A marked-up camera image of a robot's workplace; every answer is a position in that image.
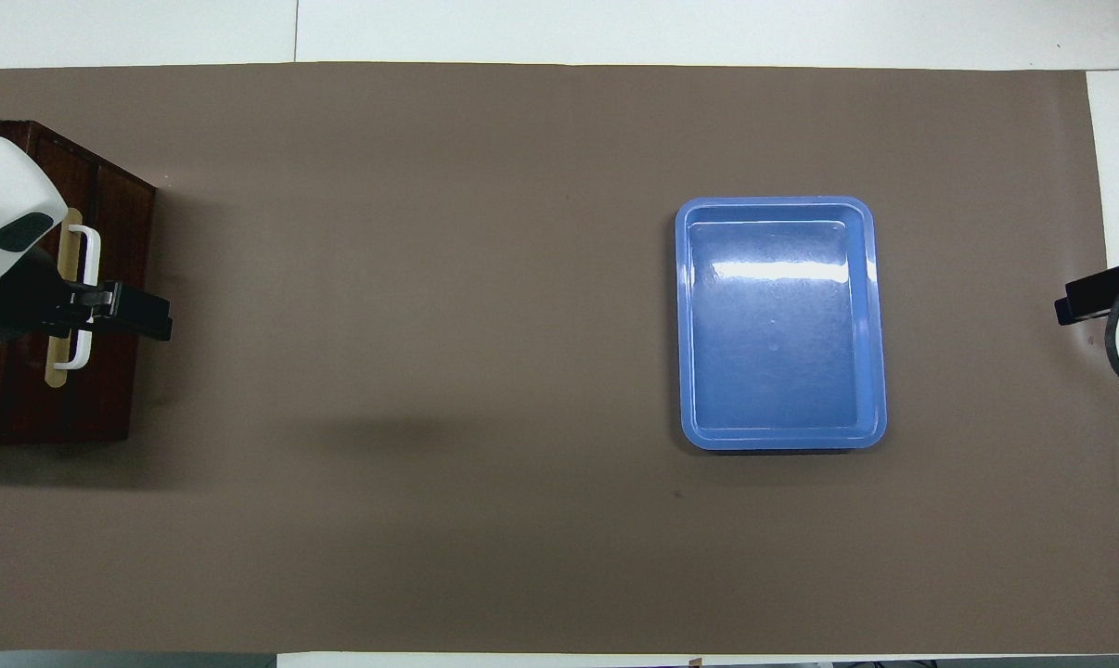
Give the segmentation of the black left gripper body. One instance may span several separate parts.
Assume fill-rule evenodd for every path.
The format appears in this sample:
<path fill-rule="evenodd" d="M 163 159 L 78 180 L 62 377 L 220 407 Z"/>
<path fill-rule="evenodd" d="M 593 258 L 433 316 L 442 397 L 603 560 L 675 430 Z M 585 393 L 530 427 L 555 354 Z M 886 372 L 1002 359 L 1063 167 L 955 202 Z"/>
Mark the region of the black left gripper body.
<path fill-rule="evenodd" d="M 59 320 L 58 308 L 69 304 L 70 288 L 58 262 L 43 247 L 32 246 L 0 277 L 0 339 L 34 331 L 68 337 L 70 328 Z"/>

